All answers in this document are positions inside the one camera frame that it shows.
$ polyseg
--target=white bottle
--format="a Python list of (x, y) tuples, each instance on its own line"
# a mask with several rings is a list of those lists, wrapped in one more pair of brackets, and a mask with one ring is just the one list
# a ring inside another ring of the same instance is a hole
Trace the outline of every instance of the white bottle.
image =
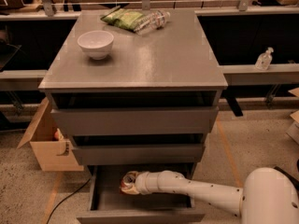
[(137, 26), (134, 32), (143, 35), (155, 29), (165, 27), (166, 23), (169, 21), (170, 13), (162, 10), (146, 15), (137, 21)]
[(270, 63), (272, 62), (273, 48), (268, 48), (265, 53), (262, 53), (258, 60), (256, 61), (255, 67), (259, 70), (267, 70), (269, 68)]

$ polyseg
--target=drawer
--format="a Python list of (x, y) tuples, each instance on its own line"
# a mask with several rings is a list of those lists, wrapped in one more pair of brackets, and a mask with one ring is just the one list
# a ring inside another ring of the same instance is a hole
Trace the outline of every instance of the drawer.
[(54, 109), (51, 114), (69, 135), (209, 133), (218, 108)]
[(78, 214), (81, 224), (105, 223), (190, 223), (199, 222), (203, 214), (192, 207), (189, 197), (176, 194), (124, 195), (119, 186), (129, 171), (181, 172), (184, 165), (96, 166), (93, 170), (88, 211)]
[(143, 145), (74, 147), (80, 165), (199, 162), (204, 145)]

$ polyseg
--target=cardboard box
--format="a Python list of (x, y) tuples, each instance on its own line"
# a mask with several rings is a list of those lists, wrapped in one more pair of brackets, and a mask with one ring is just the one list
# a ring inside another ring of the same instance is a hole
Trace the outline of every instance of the cardboard box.
[[(299, 98), (299, 88), (290, 90), (289, 93)], [(299, 144), (299, 110), (292, 113), (291, 117), (293, 119), (293, 124), (287, 130), (287, 134), (291, 137), (297, 144)]]
[(69, 140), (54, 141), (57, 125), (51, 114), (51, 105), (45, 98), (37, 109), (18, 148), (30, 144), (43, 171), (83, 171), (72, 152)]

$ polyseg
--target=concrete floor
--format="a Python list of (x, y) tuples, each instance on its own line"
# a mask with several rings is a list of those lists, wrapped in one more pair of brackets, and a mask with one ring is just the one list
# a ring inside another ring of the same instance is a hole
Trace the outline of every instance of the concrete floor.
[[(241, 103), (241, 107), (244, 116), (235, 117), (226, 105), (221, 106), (193, 179), (242, 187), (256, 168), (276, 165), (299, 179), (299, 145), (286, 134), (296, 107), (288, 102), (272, 109), (261, 102)], [(42, 172), (29, 146), (16, 149), (22, 135), (23, 131), (0, 132), (0, 223), (46, 224), (52, 208), (90, 175), (87, 171)], [(89, 186), (62, 203), (49, 223), (78, 224), (76, 214), (87, 210)], [(206, 203), (195, 204), (205, 213), (202, 224), (240, 223)]]

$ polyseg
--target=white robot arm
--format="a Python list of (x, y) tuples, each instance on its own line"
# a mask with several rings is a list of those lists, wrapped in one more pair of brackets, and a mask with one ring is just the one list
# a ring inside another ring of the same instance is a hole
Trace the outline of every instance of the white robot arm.
[(253, 171), (243, 189), (186, 179), (172, 171), (129, 172), (121, 181), (126, 194), (176, 193), (241, 217), (242, 224), (298, 224), (299, 201), (287, 176), (271, 168)]

